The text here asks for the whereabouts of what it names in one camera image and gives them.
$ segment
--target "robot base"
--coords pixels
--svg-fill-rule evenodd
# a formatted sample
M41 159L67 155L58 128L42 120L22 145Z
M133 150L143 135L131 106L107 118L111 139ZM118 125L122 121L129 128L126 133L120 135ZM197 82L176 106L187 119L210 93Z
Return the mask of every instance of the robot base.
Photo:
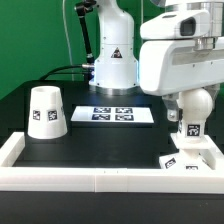
M179 153L161 156L159 163L162 169L223 170L224 155L208 135L205 135L199 143L185 143L174 133L171 137L178 149L187 148L188 151L180 149Z
M109 89L109 88L103 88L103 87L99 87L95 85L90 85L89 89L90 91L94 91L94 92L98 92L98 93L102 93L106 95L112 95L112 96L113 95L118 95L118 96L128 95L128 94L139 92L141 90L139 86L134 86L129 89Z

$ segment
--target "white block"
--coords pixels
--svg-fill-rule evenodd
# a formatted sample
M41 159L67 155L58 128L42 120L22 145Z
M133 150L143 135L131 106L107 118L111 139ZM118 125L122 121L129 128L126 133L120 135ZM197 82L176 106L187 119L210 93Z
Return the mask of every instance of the white block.
M127 169L96 169L95 192L127 192Z
M24 133L14 132L0 149L0 167L11 167L24 147Z
M95 169L1 168L0 190L94 192Z

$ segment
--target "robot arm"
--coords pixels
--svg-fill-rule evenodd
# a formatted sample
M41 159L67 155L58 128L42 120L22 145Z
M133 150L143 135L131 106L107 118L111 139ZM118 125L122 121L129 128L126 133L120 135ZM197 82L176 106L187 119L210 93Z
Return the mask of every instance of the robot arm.
M163 96L169 120L178 120L179 92L205 87L214 99L224 82L223 5L224 0L167 0L166 12L141 27L142 38L153 41L141 48L140 86Z
M133 55L134 20L121 10L117 0L84 0L76 5L83 28L87 59L92 57L83 17L95 7L100 21L100 55L94 63L94 78L90 89L109 95L124 95L136 91L138 62Z

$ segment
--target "black cable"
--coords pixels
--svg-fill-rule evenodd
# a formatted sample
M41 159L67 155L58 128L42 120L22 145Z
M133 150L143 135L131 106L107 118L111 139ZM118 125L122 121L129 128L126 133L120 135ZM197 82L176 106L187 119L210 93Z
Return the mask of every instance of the black cable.
M63 66L63 67L59 67L59 68L55 68L51 71L49 71L47 74L43 75L42 77L40 77L40 81L41 80L45 80L48 76L55 74L56 72L59 71L63 71L63 70L67 70L67 69L72 69L72 68L82 68L82 65L68 65L68 66Z

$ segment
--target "wire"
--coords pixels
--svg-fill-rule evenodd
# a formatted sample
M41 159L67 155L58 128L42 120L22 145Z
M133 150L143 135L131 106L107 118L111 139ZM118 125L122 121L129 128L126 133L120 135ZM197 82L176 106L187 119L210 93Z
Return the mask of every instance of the wire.
M69 38L68 26L67 26L67 20L66 20L66 0L63 0L63 2L62 2L62 13L63 13L63 23L64 23L66 42L67 42L67 47L68 47L69 61L70 61L70 65L73 65L71 42L70 42L70 38Z
M63 67L55 68L55 69L49 71L44 76L40 77L39 80L45 80L48 76L53 75L53 74L56 74L59 71L63 71L63 70L67 70L67 69L73 69L73 68L82 68L82 65L68 65L68 66L63 66Z

